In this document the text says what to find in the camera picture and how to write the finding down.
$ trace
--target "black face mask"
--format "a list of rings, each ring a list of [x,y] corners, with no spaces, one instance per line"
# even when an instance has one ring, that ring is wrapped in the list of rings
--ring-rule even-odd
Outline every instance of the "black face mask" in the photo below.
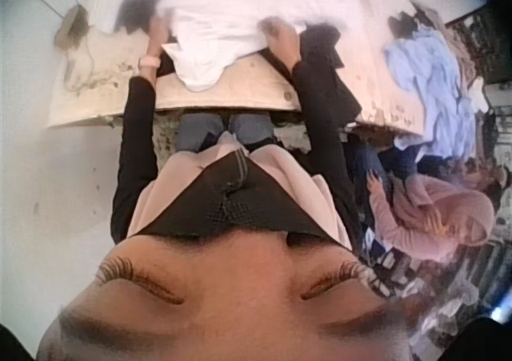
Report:
[[[235,227],[303,233],[339,245],[241,150],[209,165],[136,235],[209,239]]]

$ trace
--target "concrete floor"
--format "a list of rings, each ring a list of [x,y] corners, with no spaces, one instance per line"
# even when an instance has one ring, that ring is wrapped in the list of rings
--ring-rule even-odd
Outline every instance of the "concrete floor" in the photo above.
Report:
[[[65,13],[73,0],[47,0]],[[424,0],[445,20],[485,0]],[[45,329],[93,277],[109,235],[120,128],[46,130],[61,19],[38,0],[1,0],[0,320],[35,354]]]

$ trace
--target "watch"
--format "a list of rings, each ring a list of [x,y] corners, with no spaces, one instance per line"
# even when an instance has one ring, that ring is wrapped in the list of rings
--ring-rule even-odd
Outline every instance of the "watch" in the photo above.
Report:
[[[158,69],[161,63],[162,61],[159,57],[153,57],[152,55],[146,54],[138,60],[138,68],[140,69],[141,67],[148,66]]]

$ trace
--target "eyelash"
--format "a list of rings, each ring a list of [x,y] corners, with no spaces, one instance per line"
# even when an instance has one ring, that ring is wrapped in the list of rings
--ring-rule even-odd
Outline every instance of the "eyelash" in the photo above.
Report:
[[[138,284],[155,297],[163,299],[168,303],[181,305],[185,302],[184,299],[174,296],[143,273],[136,271],[129,259],[122,259],[120,257],[107,259],[99,266],[96,279],[100,287],[115,279],[126,279]]]
[[[306,293],[301,295],[301,298],[306,301],[318,297],[349,279],[358,279],[363,285],[368,286],[372,275],[373,272],[361,263],[343,263],[335,272],[328,273],[320,278]]]

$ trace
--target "black long-sleeve top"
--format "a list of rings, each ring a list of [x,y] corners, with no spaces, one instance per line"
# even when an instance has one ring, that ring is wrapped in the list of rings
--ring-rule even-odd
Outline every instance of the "black long-sleeve top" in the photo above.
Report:
[[[311,141],[311,164],[326,180],[336,211],[346,226],[353,250],[360,247],[358,209],[346,169],[345,155],[334,117],[326,103],[330,82],[307,62],[298,63],[292,82]],[[138,197],[158,175],[153,144],[154,88],[144,78],[130,80],[123,119],[118,187],[114,195],[111,234],[115,243],[126,238]]]

